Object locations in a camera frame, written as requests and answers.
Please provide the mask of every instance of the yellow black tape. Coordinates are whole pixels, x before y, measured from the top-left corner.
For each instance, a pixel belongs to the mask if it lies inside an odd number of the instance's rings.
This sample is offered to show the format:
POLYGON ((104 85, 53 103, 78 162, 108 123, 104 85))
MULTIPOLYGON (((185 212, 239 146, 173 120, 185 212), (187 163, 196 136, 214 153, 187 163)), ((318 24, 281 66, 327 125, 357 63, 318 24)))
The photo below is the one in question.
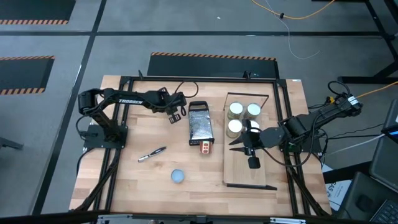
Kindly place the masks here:
POLYGON ((34 94, 42 93, 45 88, 21 88, 21 89, 7 89, 0 90, 0 95, 16 95, 16 94, 34 94))
POLYGON ((55 56, 30 56, 30 57, 0 57, 0 60, 26 60, 26 59, 55 59, 55 56))
POLYGON ((0 19, 0 25, 65 25, 63 19, 0 19))
POLYGON ((213 54, 186 54, 186 53, 166 53, 166 52, 152 52, 151 55, 161 56, 179 56, 179 57, 211 57, 211 58, 233 58, 233 59, 250 59, 250 60, 273 60, 272 57, 251 57, 251 56, 236 56, 236 55, 213 55, 213 54))

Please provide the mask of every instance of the floor mat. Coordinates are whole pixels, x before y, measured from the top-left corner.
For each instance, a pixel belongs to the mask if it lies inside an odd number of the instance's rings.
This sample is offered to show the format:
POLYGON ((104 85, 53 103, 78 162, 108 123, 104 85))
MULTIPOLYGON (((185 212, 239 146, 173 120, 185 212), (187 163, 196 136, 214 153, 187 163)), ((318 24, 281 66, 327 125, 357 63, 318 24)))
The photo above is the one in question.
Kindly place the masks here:
POLYGON ((54 56, 0 58, 0 95, 45 91, 54 56))
POLYGON ((147 75, 242 77, 245 71, 254 78, 279 78, 277 62, 272 57, 165 52, 152 53, 147 75))
POLYGON ((0 24, 67 24, 75 0, 0 0, 0 24))

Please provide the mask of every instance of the pen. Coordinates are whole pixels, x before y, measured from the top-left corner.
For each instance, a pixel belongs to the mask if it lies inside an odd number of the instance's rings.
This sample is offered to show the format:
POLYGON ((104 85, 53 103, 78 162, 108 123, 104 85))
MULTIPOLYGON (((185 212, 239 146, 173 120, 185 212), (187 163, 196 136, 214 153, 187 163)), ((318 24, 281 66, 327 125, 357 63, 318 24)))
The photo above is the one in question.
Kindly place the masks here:
POLYGON ((148 158, 150 158, 152 156, 158 155, 159 153, 163 152, 165 149, 166 149, 166 146, 158 148, 155 151, 151 152, 150 154, 144 155, 141 158, 139 158, 138 162, 142 162, 142 161, 144 161, 144 160, 146 160, 146 159, 148 159, 148 158))

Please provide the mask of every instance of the butcher block tabletop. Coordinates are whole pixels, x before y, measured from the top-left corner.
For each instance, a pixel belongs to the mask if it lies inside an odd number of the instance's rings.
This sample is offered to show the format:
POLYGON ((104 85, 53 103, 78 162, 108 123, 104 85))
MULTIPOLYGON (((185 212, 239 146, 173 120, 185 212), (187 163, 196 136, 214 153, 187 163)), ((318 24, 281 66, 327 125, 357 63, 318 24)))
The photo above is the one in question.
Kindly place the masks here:
MULTIPOLYGON (((120 76, 104 76, 101 88, 118 89, 120 76)), ((307 114, 303 86, 300 80, 286 80, 292 114, 307 114)), ((173 93, 180 82, 134 81, 133 91, 145 92, 166 87, 173 93)), ((200 154, 198 146, 189 146, 189 120, 170 124, 165 113, 152 113, 143 106, 131 105, 127 118, 129 132, 121 157, 114 187, 111 212, 181 215, 243 215, 243 216, 291 216, 289 188, 285 167, 278 165, 258 151, 261 166, 265 167, 266 182, 277 190, 243 189, 227 187, 224 178, 224 102, 227 92, 269 95, 263 107, 266 126, 277 126, 277 113, 272 84, 197 82, 199 92, 191 101, 207 101, 215 143, 210 155, 200 154), (155 149, 167 146, 159 155, 138 163, 138 158, 155 149), (175 184, 170 176, 174 169, 183 170, 185 179, 175 184)), ((193 95, 196 87, 184 83, 179 91, 193 95)), ((282 112, 286 118, 283 92, 279 90, 282 112)), ((114 105, 104 112, 112 117, 114 105)), ((270 153, 283 161, 282 153, 273 148, 270 153)), ((76 208, 95 187, 100 176, 104 149, 94 149, 82 160, 76 179, 70 208, 76 208)), ((304 160, 307 153, 302 153, 304 160)), ((327 212, 331 212, 326 195, 325 181, 319 160, 311 156, 303 165, 305 183, 315 200, 327 212)), ((104 208, 106 185, 100 208, 104 208)), ((298 209, 303 213, 299 188, 295 186, 298 209)))

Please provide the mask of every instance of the concrete floor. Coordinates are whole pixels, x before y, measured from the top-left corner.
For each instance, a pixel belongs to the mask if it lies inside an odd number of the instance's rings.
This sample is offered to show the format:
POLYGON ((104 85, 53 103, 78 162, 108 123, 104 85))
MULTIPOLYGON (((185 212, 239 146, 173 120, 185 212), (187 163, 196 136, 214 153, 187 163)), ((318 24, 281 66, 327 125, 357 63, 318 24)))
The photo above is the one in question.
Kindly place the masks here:
MULTIPOLYGON (((77 0, 70 23, 65 26, 0 26, 0 30, 89 31, 100 0, 77 0)), ((316 11, 324 2, 310 0, 269 0, 276 11, 301 16, 316 11)), ((382 1, 372 4, 384 27, 398 32, 382 1)), ((364 4, 333 3, 319 15, 302 21, 285 20, 292 31, 375 31, 364 4)), ((285 31, 272 14, 250 0, 139 1, 108 0, 101 31, 285 31)), ((0 96, 0 136, 25 144, 23 151, 2 148, 0 152, 0 217, 29 213, 40 176, 49 157, 57 129, 75 82, 88 37, 0 36, 0 57, 54 55, 55 63, 45 93, 41 95, 0 96)), ((386 43, 376 37, 287 37, 244 36, 124 36, 97 37, 94 42, 80 91, 98 88, 103 75, 146 73, 151 52, 196 52, 203 54, 253 55, 275 57, 281 78, 302 79, 308 105, 330 95, 326 84, 340 75, 371 76, 392 62, 386 43)), ((355 95, 380 85, 349 85, 355 95)), ((326 126, 330 136, 383 123, 398 87, 361 99, 363 112, 355 118, 336 120, 326 126)), ((76 105, 62 146, 43 212, 65 212, 75 184, 76 162, 82 140, 74 125, 79 117, 76 105)), ((80 124, 82 129, 88 119, 80 124)), ((378 133, 379 129, 364 132, 378 133)), ((329 152, 360 142, 342 139, 330 143, 329 152)), ((376 142, 327 158, 326 164, 339 168, 372 158, 376 142)))

